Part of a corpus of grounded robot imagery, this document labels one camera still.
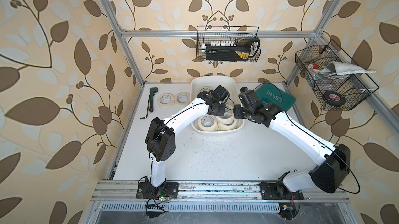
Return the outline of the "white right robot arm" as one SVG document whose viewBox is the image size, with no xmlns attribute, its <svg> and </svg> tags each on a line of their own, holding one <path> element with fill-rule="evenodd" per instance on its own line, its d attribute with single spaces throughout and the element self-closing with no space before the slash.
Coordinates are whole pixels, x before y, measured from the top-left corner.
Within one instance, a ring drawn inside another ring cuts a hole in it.
<svg viewBox="0 0 399 224">
<path fill-rule="evenodd" d="M 351 151 L 347 146 L 337 146 L 317 136 L 272 103 L 256 108 L 237 104 L 234 116 L 280 133 L 313 160 L 314 166 L 280 177 L 283 186 L 291 192 L 319 188 L 326 193 L 335 193 L 351 173 Z"/>
</svg>

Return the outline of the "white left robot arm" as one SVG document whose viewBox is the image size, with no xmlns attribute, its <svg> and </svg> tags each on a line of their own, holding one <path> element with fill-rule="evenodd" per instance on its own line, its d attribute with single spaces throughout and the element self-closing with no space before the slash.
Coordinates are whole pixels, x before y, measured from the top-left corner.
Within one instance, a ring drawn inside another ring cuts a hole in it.
<svg viewBox="0 0 399 224">
<path fill-rule="evenodd" d="M 158 188 L 166 181 L 166 165 L 176 150 L 176 137 L 187 126 L 205 115 L 222 116 L 225 113 L 225 103 L 230 98 L 229 93 L 215 91 L 199 93 L 190 104 L 172 116 L 160 119 L 154 118 L 145 138 L 149 159 L 151 160 L 150 175 L 147 181 Z"/>
</svg>

